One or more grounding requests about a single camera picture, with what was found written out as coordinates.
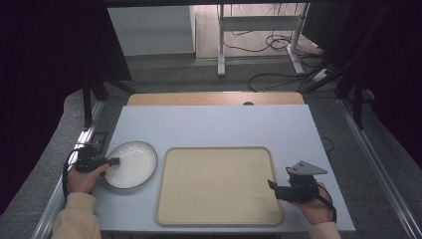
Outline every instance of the wooden tray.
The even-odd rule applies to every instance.
[[[155,217],[164,225],[274,225],[282,205],[264,147],[171,148]]]

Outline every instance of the hand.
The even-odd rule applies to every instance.
[[[330,197],[323,183],[319,182],[318,185],[319,185],[319,195],[330,202]],[[311,202],[307,202],[307,203],[299,203],[299,202],[289,202],[289,203],[292,203],[293,205],[301,209],[302,213],[304,213],[306,219],[312,226],[323,223],[323,222],[332,221],[331,213],[328,207],[316,198],[312,200]]]
[[[78,172],[72,168],[68,173],[69,192],[91,193],[97,177],[108,168],[108,163],[89,173]]]

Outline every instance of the sleeve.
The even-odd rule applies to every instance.
[[[97,200],[86,193],[69,194],[68,202],[56,217],[53,237],[60,239],[101,239],[99,222],[93,211]]]
[[[325,222],[313,226],[310,229],[312,239],[340,239],[335,222]]]

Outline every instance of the metal frame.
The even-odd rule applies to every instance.
[[[220,36],[218,47],[218,76],[224,77],[225,69],[225,46],[224,32],[231,31],[295,31],[292,43],[288,45],[287,50],[292,60],[297,74],[303,74],[301,62],[296,53],[299,36],[304,26],[307,16],[309,3],[305,4],[304,10],[299,16],[242,16],[242,17],[224,17],[224,5],[220,5]]]
[[[83,130],[80,137],[78,138],[78,142],[75,145],[75,148],[82,147],[84,144],[88,143],[93,136],[94,130],[96,129],[97,122],[100,118],[100,113],[103,110],[104,102],[97,102],[93,108],[93,123],[91,127],[87,130]],[[71,162],[76,160],[75,154],[71,157]],[[52,196],[46,206],[46,209],[43,212],[43,215],[38,222],[37,227],[35,228],[34,234],[32,235],[32,239],[44,239],[49,238],[51,229],[53,227],[53,222],[62,209],[63,203],[65,202],[65,196],[63,194],[62,189],[62,180],[60,179],[54,189]]]
[[[337,100],[337,102],[408,237],[415,239],[422,238],[421,229],[417,224],[413,213],[401,196],[390,175],[385,170],[381,159],[376,154],[376,151],[372,147],[364,130],[360,129],[359,125],[354,121],[353,112],[349,107],[347,100]]]

